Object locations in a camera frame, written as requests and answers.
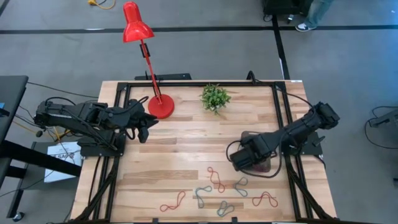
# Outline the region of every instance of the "gray floor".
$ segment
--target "gray floor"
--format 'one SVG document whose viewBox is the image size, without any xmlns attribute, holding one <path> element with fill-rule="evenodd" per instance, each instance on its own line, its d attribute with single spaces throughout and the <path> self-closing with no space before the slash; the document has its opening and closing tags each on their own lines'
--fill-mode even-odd
<svg viewBox="0 0 398 224">
<path fill-rule="evenodd" d="M 262 21 L 258 0 L 137 1 L 142 18 L 153 27 L 270 26 Z M 11 0 L 0 17 L 4 29 L 121 28 L 123 1 L 110 11 L 86 1 Z M 296 17 L 293 24 L 300 22 Z M 398 24 L 394 0 L 335 0 L 322 25 Z M 156 73 L 190 72 L 194 79 L 241 79 L 253 70 L 261 79 L 281 79 L 273 31 L 161 33 L 148 40 Z M 281 32 L 292 79 L 304 81 L 310 101 L 330 103 L 341 116 L 326 136 L 327 174 L 338 216 L 343 220 L 396 223 L 398 150 L 370 145 L 364 123 L 376 106 L 398 105 L 398 30 L 315 30 Z M 138 44 L 123 44 L 121 34 L 0 35 L 1 75 L 28 75 L 30 81 L 87 95 L 97 95 L 103 80 L 132 80 L 146 65 Z M 73 95 L 28 86 L 21 105 L 34 111 L 50 96 Z M 18 112 L 27 116 L 24 111 Z M 391 127 L 370 129 L 380 144 L 397 146 Z M 12 125 L 8 140 L 29 147 L 37 139 Z M 14 190 L 7 178 L 0 194 Z M 76 181 L 67 189 L 26 191 L 21 223 L 61 222 L 73 202 Z M 12 194 L 0 198 L 0 220 L 6 220 Z"/>
</svg>

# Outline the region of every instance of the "potted plant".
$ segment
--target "potted plant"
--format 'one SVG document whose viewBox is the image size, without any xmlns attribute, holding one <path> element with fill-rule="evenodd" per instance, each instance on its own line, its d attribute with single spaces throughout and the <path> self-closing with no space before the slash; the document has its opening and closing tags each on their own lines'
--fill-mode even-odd
<svg viewBox="0 0 398 224">
<path fill-rule="evenodd" d="M 201 101 L 205 110 L 213 111 L 218 114 L 218 109 L 226 107 L 225 104 L 229 103 L 230 96 L 226 94 L 226 90 L 218 85 L 207 85 L 203 89 Z"/>
</svg>

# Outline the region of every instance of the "lamp base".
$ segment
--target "lamp base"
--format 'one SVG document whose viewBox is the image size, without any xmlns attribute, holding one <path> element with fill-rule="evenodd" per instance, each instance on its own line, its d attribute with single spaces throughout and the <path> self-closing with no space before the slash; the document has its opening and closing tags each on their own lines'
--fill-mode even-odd
<svg viewBox="0 0 398 224">
<path fill-rule="evenodd" d="M 152 97 L 148 103 L 149 113 L 158 119 L 168 118 L 174 111 L 174 101 L 166 94 L 162 94 L 162 104 L 159 104 L 156 96 Z"/>
</svg>

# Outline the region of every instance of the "wooden table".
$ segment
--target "wooden table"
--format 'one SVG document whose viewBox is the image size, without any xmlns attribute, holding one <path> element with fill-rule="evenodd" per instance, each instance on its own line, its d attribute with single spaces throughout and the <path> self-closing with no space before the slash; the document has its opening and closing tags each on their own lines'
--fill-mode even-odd
<svg viewBox="0 0 398 224">
<path fill-rule="evenodd" d="M 113 105 L 117 83 L 103 82 L 99 94 L 100 102 Z M 306 98 L 302 82 L 286 81 L 286 86 L 289 93 Z M 295 220 L 284 166 L 273 179 L 262 179 L 236 172 L 225 156 L 226 146 L 239 139 L 242 131 L 272 132 L 278 129 L 271 88 L 225 88 L 232 96 L 231 103 L 221 110 L 219 116 L 215 116 L 202 107 L 199 95 L 203 87 L 162 87 L 162 93 L 174 99 L 175 111 L 171 117 L 150 128 L 150 135 L 145 144 L 139 144 L 137 139 L 127 141 L 119 165 L 112 222 L 151 222 L 152 218 L 159 218 L 160 222 L 230 222 L 231 217 L 237 217 L 241 222 Z M 139 99 L 147 95 L 153 95 L 151 87 L 131 89 L 133 98 Z M 279 98 L 285 115 L 280 93 Z M 297 98 L 289 97 L 289 102 L 293 119 L 300 118 L 308 111 L 306 103 Z M 147 102 L 144 103 L 144 107 L 147 111 Z M 77 217 L 87 205 L 96 160 L 96 157 L 92 157 L 84 161 L 72 218 Z M 302 156 L 302 160 L 309 191 L 327 213 L 335 216 L 323 164 L 313 156 Z M 273 158 L 270 174 L 274 173 L 277 165 L 278 158 Z M 208 167 L 220 173 L 221 183 L 226 186 L 222 194 L 217 191 L 217 185 L 211 184 Z M 246 198 L 233 189 L 233 184 L 241 177 L 247 177 L 249 180 L 245 187 L 249 193 Z M 98 186 L 98 179 L 99 174 L 94 192 Z M 201 192 L 205 207 L 199 209 L 195 189 L 208 185 L 213 187 L 213 191 Z M 161 212 L 161 205 L 176 204 L 180 191 L 186 193 L 181 205 L 176 210 Z M 263 191 L 268 191 L 276 197 L 279 203 L 276 208 L 272 207 L 266 198 L 258 207 L 252 204 L 252 197 L 260 196 Z M 302 195 L 298 189 L 297 192 L 301 214 L 305 217 Z M 107 196 L 106 192 L 102 200 L 100 218 L 104 217 Z M 235 210 L 221 218 L 216 211 L 223 200 L 234 205 Z"/>
</svg>

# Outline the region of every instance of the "white sneaker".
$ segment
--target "white sneaker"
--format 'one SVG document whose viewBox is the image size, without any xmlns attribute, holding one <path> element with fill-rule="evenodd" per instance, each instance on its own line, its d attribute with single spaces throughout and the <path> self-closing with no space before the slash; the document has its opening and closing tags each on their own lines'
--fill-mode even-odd
<svg viewBox="0 0 398 224">
<path fill-rule="evenodd" d="M 305 25 L 304 23 L 299 24 L 296 26 L 296 30 L 299 32 L 306 32 L 306 31 L 310 31 L 313 30 L 315 28 L 309 28 L 307 25 Z"/>
</svg>

